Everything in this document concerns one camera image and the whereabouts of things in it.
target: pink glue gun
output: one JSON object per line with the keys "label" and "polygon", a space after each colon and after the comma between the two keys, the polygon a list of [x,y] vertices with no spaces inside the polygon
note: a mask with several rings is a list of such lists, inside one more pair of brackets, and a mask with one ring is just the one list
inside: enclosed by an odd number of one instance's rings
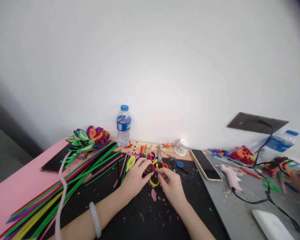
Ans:
{"label": "pink glue gun", "polygon": [[239,183],[236,179],[237,173],[230,167],[224,164],[220,164],[220,170],[223,171],[228,178],[230,188],[233,187],[236,189],[236,192],[242,192],[242,189],[239,186]]}

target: gray table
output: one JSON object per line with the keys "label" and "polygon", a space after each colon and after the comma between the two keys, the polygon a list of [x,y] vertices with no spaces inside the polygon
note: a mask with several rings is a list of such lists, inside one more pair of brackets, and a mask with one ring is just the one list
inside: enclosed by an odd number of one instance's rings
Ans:
{"label": "gray table", "polygon": [[[210,162],[215,164],[225,164],[233,167],[240,167],[236,164],[228,164],[221,160],[215,159],[213,155],[206,155]],[[257,205],[245,203],[237,198],[232,192],[225,197],[224,192],[229,189],[229,183],[224,172],[216,167],[217,171],[223,176],[223,182],[210,182],[203,179],[205,186],[210,194],[210,197],[229,233],[231,239],[267,239],[259,227],[257,221],[252,215],[253,209],[260,209],[263,211],[275,214],[285,225],[287,230],[291,233],[295,240],[300,239],[298,233],[293,227],[290,219],[281,213],[269,201]],[[258,201],[266,198],[263,181],[251,175],[245,174],[241,177],[242,181],[239,182],[243,193],[238,195],[247,201]],[[271,179],[271,184],[279,186],[276,178]],[[300,226],[300,193],[296,193],[290,188],[286,187],[287,194],[278,193],[271,190],[271,198],[281,207],[287,214],[290,215]]]}

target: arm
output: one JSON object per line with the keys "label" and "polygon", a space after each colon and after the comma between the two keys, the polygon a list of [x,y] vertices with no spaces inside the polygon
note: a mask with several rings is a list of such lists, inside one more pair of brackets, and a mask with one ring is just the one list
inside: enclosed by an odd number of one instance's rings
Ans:
{"label": "arm", "polygon": [[[151,160],[139,158],[135,165],[128,171],[122,185],[95,205],[102,230],[114,215],[125,207],[149,181],[153,173],[149,173],[144,178],[142,178],[142,173],[150,163]],[[61,229],[62,240],[93,240],[95,237],[96,231],[90,209]]]}
{"label": "arm", "polygon": [[158,178],[164,193],[180,215],[191,239],[215,240],[206,225],[204,225],[192,206],[188,203],[183,192],[179,174],[167,168],[157,169],[157,172],[160,173]]}

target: pink table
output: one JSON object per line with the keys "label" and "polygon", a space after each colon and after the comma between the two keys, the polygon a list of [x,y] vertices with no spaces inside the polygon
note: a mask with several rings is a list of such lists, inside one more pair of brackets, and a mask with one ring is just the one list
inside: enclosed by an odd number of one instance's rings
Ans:
{"label": "pink table", "polygon": [[[0,234],[10,226],[5,223],[12,213],[59,180],[58,174],[41,172],[40,168],[67,144],[62,139],[0,183]],[[63,172],[64,176],[81,163],[75,161]]]}

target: power cord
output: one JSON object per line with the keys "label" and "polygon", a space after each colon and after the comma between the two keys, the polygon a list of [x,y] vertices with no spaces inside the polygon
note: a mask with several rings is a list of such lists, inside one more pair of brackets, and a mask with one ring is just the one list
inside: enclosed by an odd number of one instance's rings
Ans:
{"label": "power cord", "polygon": [[[250,203],[250,204],[260,204],[260,203],[264,203],[264,202],[266,202],[266,201],[271,202],[271,203],[272,203],[272,204],[273,204],[280,212],[282,212],[284,215],[286,215],[286,216],[291,220],[291,222],[292,222],[294,228],[295,228],[298,232],[300,232],[300,226],[298,225],[298,223],[297,223],[293,218],[291,218],[284,210],[282,210],[279,206],[277,206],[277,205],[274,203],[274,201],[272,200],[272,198],[271,198],[271,196],[270,196],[270,183],[269,183],[269,181],[268,181],[262,174],[258,173],[258,172],[256,171],[256,169],[255,169],[255,167],[258,166],[258,165],[266,164],[266,163],[259,163],[259,164],[257,164],[257,160],[258,160],[258,157],[259,157],[259,152],[260,152],[260,150],[261,150],[261,149],[262,149],[262,148],[270,141],[270,139],[271,139],[271,137],[272,137],[272,134],[273,134],[273,127],[272,127],[270,124],[266,123],[266,122],[263,121],[263,120],[259,120],[258,123],[270,127],[270,128],[271,128],[271,134],[269,135],[269,137],[267,138],[267,140],[265,141],[265,143],[258,149],[257,157],[256,157],[256,160],[255,160],[255,162],[254,162],[254,164],[253,164],[253,167],[248,167],[248,168],[253,169],[258,175],[260,175],[261,177],[263,177],[263,179],[265,179],[265,180],[267,181],[268,189],[265,191],[267,198],[266,198],[266,199],[263,199],[263,200],[256,201],[256,202],[249,202],[249,201],[246,201],[246,200],[244,200],[243,198],[239,197],[239,196],[236,194],[236,189],[235,189],[234,187],[232,187],[231,190],[232,190],[233,194],[234,194],[237,198],[239,198],[240,200],[242,200],[242,201],[244,201],[244,202],[246,202],[246,203]],[[231,161],[234,162],[234,163],[236,163],[236,164],[238,164],[238,165],[240,165],[240,166],[243,166],[243,165],[242,165],[241,163],[239,163],[239,162],[236,162],[236,161],[233,161],[233,160],[231,160]]]}

